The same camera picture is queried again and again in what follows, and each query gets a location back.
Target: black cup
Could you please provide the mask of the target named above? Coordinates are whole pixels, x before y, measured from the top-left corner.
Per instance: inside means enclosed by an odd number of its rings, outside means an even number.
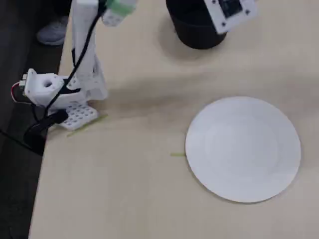
[[[221,43],[204,0],[166,0],[179,39],[195,49],[209,49]]]

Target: white paper plate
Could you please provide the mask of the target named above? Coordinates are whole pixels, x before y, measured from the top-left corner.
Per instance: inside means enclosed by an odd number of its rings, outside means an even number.
[[[289,119],[273,105],[231,97],[206,106],[191,123],[186,155],[199,181],[228,200],[252,203],[286,189],[301,146]]]

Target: green tape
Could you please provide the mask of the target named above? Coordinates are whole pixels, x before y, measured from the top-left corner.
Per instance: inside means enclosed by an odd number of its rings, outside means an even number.
[[[171,157],[186,157],[186,153],[171,153]]]
[[[97,117],[96,119],[92,120],[91,122],[88,122],[88,123],[86,123],[85,125],[83,125],[82,127],[79,127],[78,129],[76,129],[76,130],[74,130],[73,132],[69,133],[69,134],[67,135],[67,137],[71,137],[71,136],[75,135],[76,133],[85,130],[87,127],[91,126],[92,124],[94,124],[94,123],[96,123],[96,122],[99,122],[99,121],[105,119],[107,116],[108,116],[108,115],[104,115],[104,116]]]
[[[120,15],[122,17],[125,17],[125,16],[131,14],[135,9],[133,6],[120,3],[116,0],[109,1],[108,8],[110,10],[112,10],[112,12],[114,12],[117,15]]]

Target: white mount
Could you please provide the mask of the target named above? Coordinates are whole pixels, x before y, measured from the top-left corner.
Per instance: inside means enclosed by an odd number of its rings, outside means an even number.
[[[204,0],[217,33],[223,34],[257,15],[255,0]]]

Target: perforated plate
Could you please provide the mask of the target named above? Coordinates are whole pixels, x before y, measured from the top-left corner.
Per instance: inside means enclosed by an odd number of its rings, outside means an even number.
[[[76,130],[86,123],[96,119],[98,112],[86,104],[72,105],[66,109],[69,118],[60,125],[68,130]]]

